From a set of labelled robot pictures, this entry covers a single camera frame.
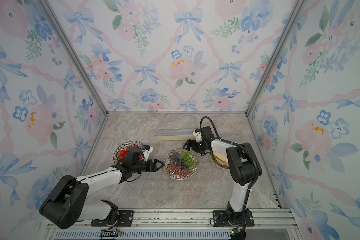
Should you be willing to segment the plastic wrap dispenser box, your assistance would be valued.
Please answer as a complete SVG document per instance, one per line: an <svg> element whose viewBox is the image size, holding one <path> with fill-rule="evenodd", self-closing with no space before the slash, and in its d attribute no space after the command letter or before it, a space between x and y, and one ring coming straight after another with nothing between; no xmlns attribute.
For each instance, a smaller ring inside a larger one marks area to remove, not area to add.
<svg viewBox="0 0 360 240"><path fill-rule="evenodd" d="M187 141L195 140L194 130L192 129L166 129L156 130L155 138L157 141Z"/></svg>

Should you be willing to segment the glass plate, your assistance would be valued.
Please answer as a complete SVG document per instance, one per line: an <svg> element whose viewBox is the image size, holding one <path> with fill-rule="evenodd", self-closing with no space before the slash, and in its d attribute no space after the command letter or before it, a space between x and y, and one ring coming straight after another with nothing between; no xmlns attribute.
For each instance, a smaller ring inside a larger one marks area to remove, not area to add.
<svg viewBox="0 0 360 240"><path fill-rule="evenodd" d="M138 141L129 141L121 144L114 152L114 164L117 164L120 160L123 160L127 154L127 151L131 148L137 148L141 151L145 150L145 146Z"/></svg>

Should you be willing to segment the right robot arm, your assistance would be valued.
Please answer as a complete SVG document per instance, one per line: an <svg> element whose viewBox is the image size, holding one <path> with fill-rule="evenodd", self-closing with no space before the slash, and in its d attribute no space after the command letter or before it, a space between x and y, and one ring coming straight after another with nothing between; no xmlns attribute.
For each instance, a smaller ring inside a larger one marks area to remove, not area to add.
<svg viewBox="0 0 360 240"><path fill-rule="evenodd" d="M232 226L245 223L250 191L262 174L262 168L249 143L238 144L213 134L211 127L203 127L193 132L194 140L187 140L183 148L204 156L218 153L228 160L228 167L234 188L227 206L228 222Z"/></svg>

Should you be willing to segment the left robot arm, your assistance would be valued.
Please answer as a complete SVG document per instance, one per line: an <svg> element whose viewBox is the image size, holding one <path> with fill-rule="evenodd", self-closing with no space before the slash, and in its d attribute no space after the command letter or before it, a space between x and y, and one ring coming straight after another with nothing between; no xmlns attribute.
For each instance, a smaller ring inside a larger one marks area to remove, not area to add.
<svg viewBox="0 0 360 240"><path fill-rule="evenodd" d="M148 157L152 149L130 148L110 168L87 176L62 177L41 204L39 213L60 229L76 222L98 221L108 227L116 226L122 217L118 206L108 200L91 202L91 194L115 184L129 182L133 174L154 173L164 162Z"/></svg>

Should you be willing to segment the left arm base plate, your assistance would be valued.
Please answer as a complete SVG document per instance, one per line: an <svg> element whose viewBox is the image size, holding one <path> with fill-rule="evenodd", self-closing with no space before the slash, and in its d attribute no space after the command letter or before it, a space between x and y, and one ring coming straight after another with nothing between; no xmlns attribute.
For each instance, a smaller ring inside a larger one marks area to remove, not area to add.
<svg viewBox="0 0 360 240"><path fill-rule="evenodd" d="M91 227L131 227L134 219L134 211L117 210L115 221L110 223L108 220L92 220Z"/></svg>

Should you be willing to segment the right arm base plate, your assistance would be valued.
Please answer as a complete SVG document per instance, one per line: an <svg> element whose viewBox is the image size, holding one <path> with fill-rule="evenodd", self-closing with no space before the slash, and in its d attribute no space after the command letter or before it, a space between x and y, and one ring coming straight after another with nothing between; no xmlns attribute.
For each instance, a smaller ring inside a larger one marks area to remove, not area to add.
<svg viewBox="0 0 360 240"><path fill-rule="evenodd" d="M240 213L227 213L227 210L213 211L212 223L214 227L254 227L253 214L249 209Z"/></svg>

